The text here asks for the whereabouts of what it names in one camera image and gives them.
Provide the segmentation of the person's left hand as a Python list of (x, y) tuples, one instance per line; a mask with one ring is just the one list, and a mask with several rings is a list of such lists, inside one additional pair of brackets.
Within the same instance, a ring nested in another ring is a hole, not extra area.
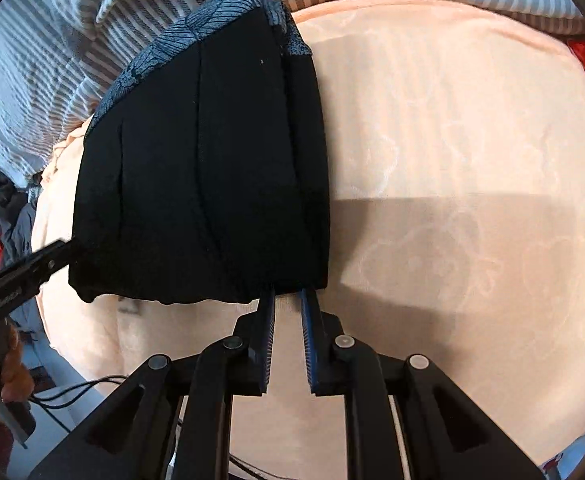
[(8, 352), (4, 357), (1, 372), (1, 398), (4, 403), (27, 401), (34, 390), (34, 382), (22, 362), (23, 345), (18, 330), (10, 328)]

